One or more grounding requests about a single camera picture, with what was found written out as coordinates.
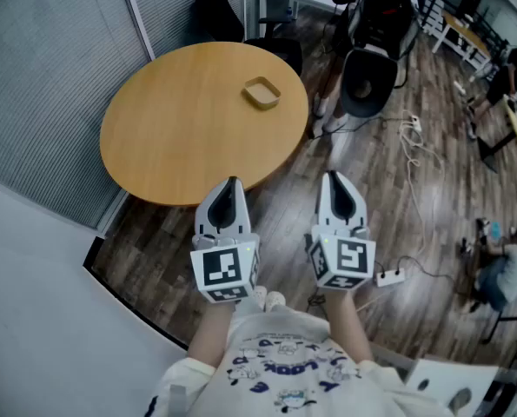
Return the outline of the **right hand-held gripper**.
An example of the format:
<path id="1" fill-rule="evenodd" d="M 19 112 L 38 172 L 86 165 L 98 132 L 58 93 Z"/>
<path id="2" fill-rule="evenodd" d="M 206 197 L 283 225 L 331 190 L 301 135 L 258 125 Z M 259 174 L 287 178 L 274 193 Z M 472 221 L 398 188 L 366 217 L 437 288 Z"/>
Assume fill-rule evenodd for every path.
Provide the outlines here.
<path id="1" fill-rule="evenodd" d="M 323 175 L 316 216 L 307 250 L 316 286 L 353 290 L 371 280 L 376 243 L 369 240 L 366 203 L 342 173 L 330 170 Z"/>

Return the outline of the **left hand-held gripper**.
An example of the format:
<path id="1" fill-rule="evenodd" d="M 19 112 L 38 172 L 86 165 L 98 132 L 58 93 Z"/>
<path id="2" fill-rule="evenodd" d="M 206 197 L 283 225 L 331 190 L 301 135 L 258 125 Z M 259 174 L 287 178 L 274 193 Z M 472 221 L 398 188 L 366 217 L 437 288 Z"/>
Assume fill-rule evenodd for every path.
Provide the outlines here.
<path id="1" fill-rule="evenodd" d="M 236 237 L 212 235 L 224 229 Z M 198 291 L 210 303 L 240 301 L 254 291 L 259 269 L 259 235 L 251 232 L 242 182 L 228 177 L 196 209 L 190 260 Z"/>

